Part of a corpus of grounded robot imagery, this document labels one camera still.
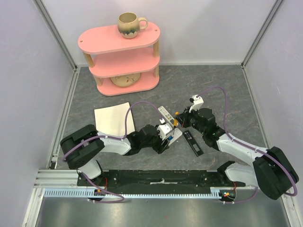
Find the orange handled screwdriver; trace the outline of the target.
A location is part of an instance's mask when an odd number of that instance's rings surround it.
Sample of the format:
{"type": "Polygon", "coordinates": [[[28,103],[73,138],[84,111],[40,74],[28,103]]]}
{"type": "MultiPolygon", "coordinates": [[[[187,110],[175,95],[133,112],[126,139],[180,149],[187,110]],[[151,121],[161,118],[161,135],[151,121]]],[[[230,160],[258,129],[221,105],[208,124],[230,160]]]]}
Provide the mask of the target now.
{"type": "Polygon", "coordinates": [[[173,122],[173,134],[175,133],[175,129],[177,128],[177,125],[178,125],[177,115],[179,115],[179,112],[175,112],[175,118],[174,118],[174,122],[173,122]]]}

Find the white remote with back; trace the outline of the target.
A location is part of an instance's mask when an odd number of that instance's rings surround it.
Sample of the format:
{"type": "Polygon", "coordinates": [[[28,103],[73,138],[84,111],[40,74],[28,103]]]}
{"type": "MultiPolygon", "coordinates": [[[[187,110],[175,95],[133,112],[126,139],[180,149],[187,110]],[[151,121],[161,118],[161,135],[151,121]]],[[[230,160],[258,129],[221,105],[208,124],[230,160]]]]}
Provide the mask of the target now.
{"type": "Polygon", "coordinates": [[[173,132],[171,132],[169,135],[168,135],[168,137],[169,136],[173,136],[173,139],[172,140],[168,140],[169,141],[169,146],[171,146],[174,142],[176,142],[178,139],[179,139],[179,137],[181,137],[182,136],[182,131],[179,129],[179,128],[176,128],[175,129],[175,133],[173,134],[173,132]]]}

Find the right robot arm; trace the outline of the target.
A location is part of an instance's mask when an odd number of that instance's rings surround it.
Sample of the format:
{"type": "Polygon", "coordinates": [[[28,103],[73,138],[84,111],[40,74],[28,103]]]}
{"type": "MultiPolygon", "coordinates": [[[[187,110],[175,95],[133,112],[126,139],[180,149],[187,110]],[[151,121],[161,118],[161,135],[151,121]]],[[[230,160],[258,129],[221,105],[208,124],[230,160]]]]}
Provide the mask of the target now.
{"type": "Polygon", "coordinates": [[[183,113],[176,114],[176,119],[181,127],[192,127],[201,133],[207,146],[246,163],[245,166],[234,162],[224,164],[223,171],[217,174],[220,185],[228,186],[232,182],[252,185],[273,200],[288,194],[289,189],[294,190],[291,196],[297,195],[299,176],[280,148],[262,148],[233,137],[217,125],[208,108],[197,111],[186,108],[183,113]]]}

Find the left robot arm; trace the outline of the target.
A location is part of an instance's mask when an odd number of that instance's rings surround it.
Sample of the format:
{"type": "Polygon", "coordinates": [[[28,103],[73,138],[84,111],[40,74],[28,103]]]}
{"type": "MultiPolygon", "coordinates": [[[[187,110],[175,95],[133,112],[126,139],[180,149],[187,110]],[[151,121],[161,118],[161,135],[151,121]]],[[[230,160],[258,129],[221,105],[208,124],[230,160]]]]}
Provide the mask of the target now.
{"type": "Polygon", "coordinates": [[[169,124],[146,125],[126,137],[106,135],[89,124],[61,140],[63,161],[69,169],[79,170],[93,186],[104,181],[104,175],[95,156],[100,153],[115,153],[122,156],[138,154],[143,148],[152,148],[158,154],[169,148],[173,129],[169,124]]]}

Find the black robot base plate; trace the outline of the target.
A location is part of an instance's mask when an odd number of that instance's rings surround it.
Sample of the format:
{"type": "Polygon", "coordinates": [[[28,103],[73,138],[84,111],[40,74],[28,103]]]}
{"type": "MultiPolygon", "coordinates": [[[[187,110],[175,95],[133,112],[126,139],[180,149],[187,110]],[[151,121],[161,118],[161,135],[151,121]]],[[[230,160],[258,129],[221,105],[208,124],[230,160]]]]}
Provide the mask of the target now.
{"type": "Polygon", "coordinates": [[[205,188],[245,186],[242,182],[232,182],[221,172],[206,170],[108,170],[91,181],[107,188],[165,183],[200,185],[205,188]]]}

